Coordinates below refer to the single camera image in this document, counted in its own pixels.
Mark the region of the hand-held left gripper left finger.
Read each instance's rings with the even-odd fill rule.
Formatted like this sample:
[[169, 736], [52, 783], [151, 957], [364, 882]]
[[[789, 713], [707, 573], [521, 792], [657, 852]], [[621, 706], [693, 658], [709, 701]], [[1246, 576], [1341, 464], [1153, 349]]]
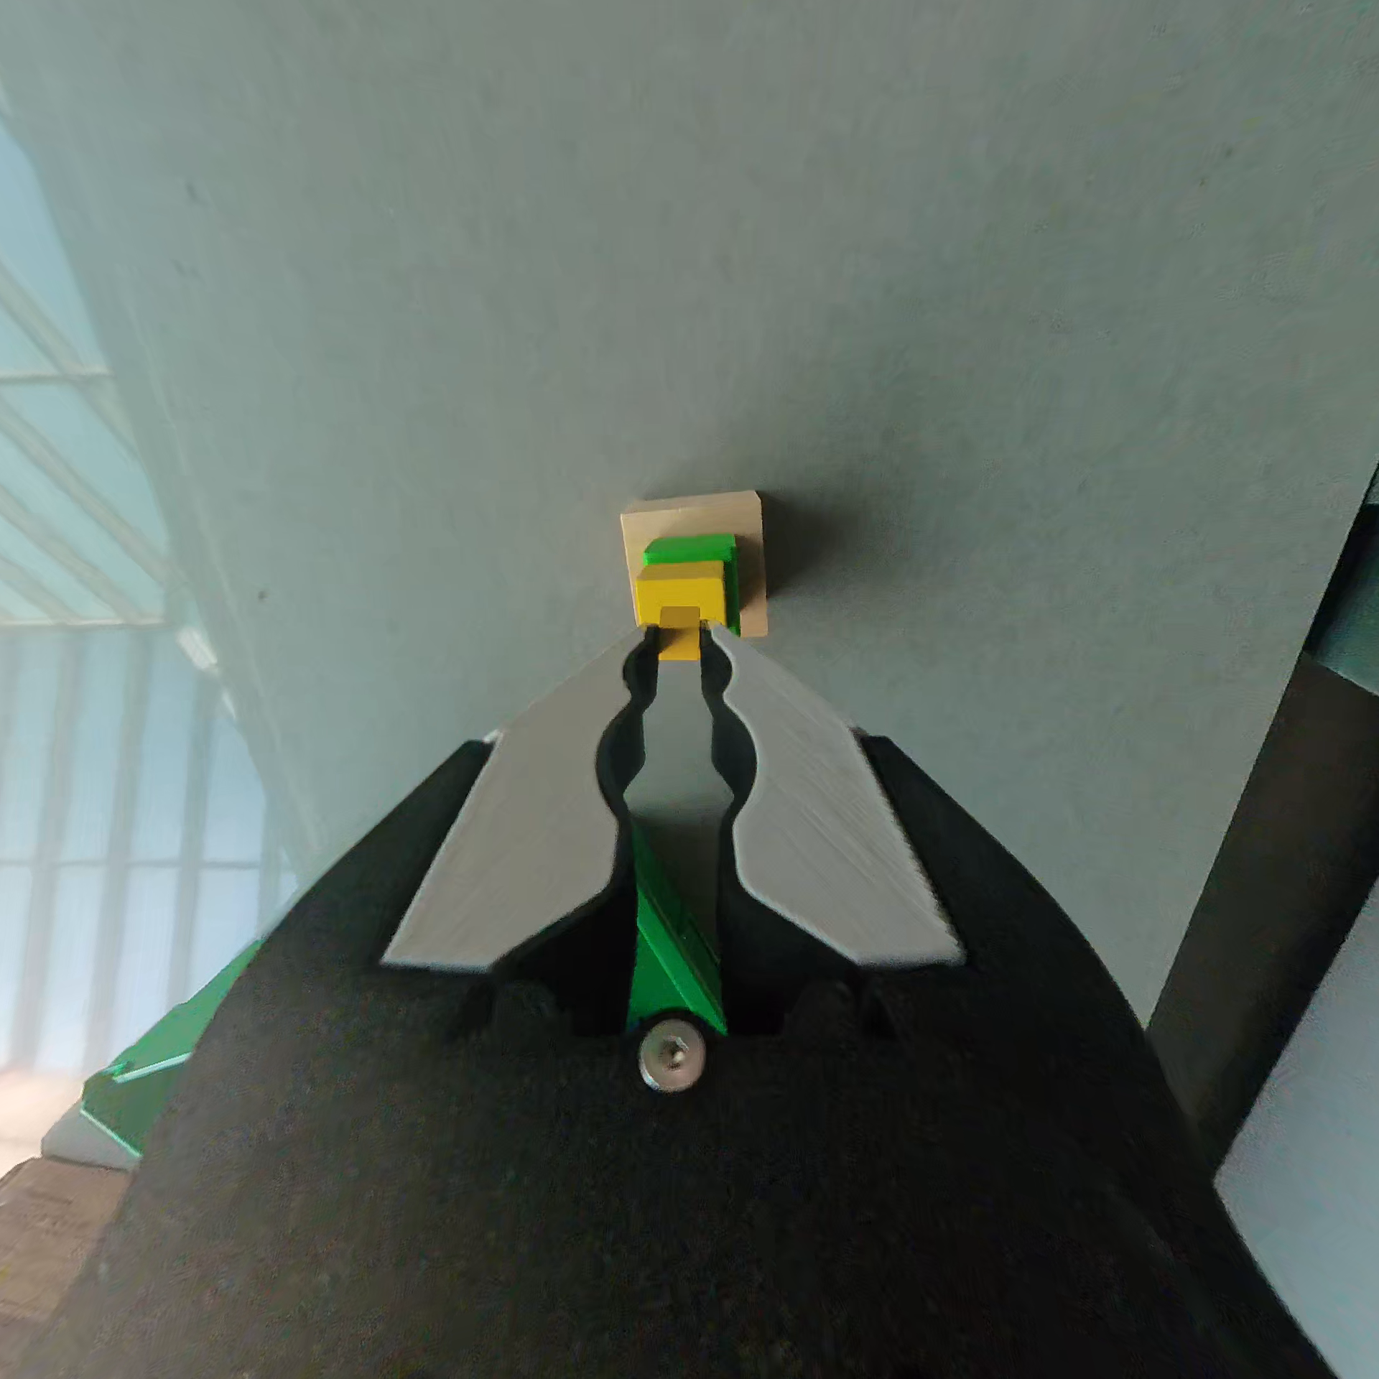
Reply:
[[539, 986], [575, 1033], [624, 1032], [638, 948], [627, 790], [656, 691], [656, 641], [637, 629], [498, 731], [386, 967]]

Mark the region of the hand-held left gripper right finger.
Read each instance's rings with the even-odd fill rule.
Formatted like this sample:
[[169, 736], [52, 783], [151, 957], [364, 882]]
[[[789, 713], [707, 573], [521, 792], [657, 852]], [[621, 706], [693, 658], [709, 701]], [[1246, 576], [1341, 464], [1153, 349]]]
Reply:
[[815, 986], [965, 964], [965, 944], [864, 734], [723, 625], [700, 635], [712, 760], [732, 792], [717, 876], [733, 1036], [773, 1036]]

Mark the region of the green plastic bin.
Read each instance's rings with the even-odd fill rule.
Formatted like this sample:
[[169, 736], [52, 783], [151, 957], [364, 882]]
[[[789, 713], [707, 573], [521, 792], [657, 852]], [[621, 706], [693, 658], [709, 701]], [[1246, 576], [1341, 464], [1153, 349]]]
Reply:
[[[680, 1013], [725, 1033], [728, 1017], [715, 944], [640, 823], [631, 826], [631, 848], [637, 947], [627, 1026], [636, 1029], [653, 1017]], [[186, 1066], [264, 944], [264, 940], [251, 941], [199, 991], [164, 1013], [84, 1083], [78, 1126], [93, 1131], [103, 1151], [116, 1154], [116, 1167], [143, 1159]]]

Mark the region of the large plain wooden cube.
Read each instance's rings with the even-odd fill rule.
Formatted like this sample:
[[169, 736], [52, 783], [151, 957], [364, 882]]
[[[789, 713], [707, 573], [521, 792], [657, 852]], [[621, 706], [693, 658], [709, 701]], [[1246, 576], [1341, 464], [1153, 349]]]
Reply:
[[716, 491], [644, 499], [621, 516], [630, 586], [644, 568], [647, 546], [660, 539], [732, 535], [738, 549], [739, 632], [765, 639], [769, 632], [763, 500], [759, 491]]

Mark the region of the green wooden cube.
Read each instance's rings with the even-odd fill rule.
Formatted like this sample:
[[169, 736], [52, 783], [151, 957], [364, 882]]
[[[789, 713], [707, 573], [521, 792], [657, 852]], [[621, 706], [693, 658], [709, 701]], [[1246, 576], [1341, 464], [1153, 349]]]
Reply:
[[739, 549], [732, 533], [712, 533], [692, 537], [660, 537], [653, 540], [643, 555], [644, 566], [654, 563], [722, 560], [728, 568], [730, 614], [726, 626], [740, 632], [740, 576]]

